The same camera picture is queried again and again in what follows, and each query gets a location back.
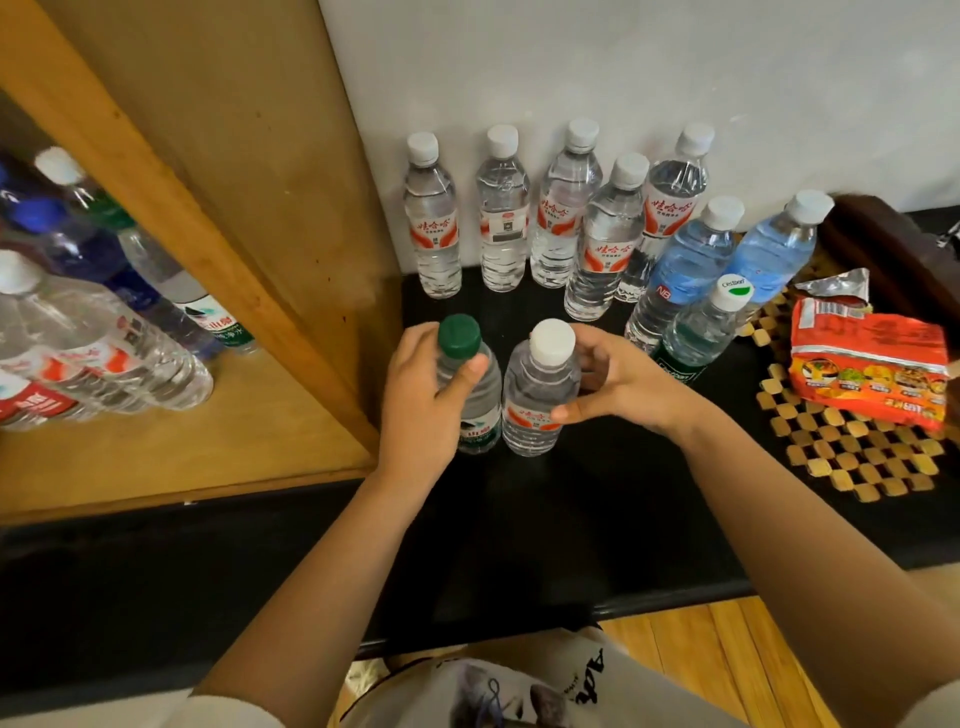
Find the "left hand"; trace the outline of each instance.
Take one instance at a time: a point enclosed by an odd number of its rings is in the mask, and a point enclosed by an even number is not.
[[[428,322],[403,332],[387,370],[377,471],[396,486],[429,491],[453,459],[460,414],[488,358],[464,362],[442,392],[437,385],[437,330]]]

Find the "green bottle cap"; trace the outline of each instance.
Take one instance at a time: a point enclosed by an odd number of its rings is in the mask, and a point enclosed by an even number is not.
[[[437,341],[451,359],[469,359],[480,351],[480,325],[466,313],[455,313],[441,321]]]

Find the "right hand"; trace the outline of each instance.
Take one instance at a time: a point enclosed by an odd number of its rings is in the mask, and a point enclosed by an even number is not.
[[[709,403],[654,363],[622,336],[585,324],[571,324],[577,335],[583,378],[592,392],[554,407],[551,419],[572,425],[617,415],[674,438],[705,413]]]

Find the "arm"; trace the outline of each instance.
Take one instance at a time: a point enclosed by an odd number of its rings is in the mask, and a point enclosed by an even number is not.
[[[554,410],[666,435],[797,657],[845,725],[894,726],[960,678],[960,626],[718,407],[618,336],[575,325],[584,386]]]
[[[437,324],[407,329],[391,360],[377,469],[195,694],[325,725],[407,526],[453,457],[477,354],[437,393]],[[420,433],[430,432],[429,441]]]

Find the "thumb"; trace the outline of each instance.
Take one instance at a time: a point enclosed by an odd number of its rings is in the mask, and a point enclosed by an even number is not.
[[[593,394],[578,397],[569,404],[554,407],[550,419],[561,425],[573,425],[594,417],[612,415],[615,400],[613,389],[604,387]]]
[[[450,407],[456,407],[457,412],[464,408],[470,391],[487,371],[490,359],[486,354],[478,353],[460,365],[460,369],[453,375],[449,384],[437,395],[437,399]]]

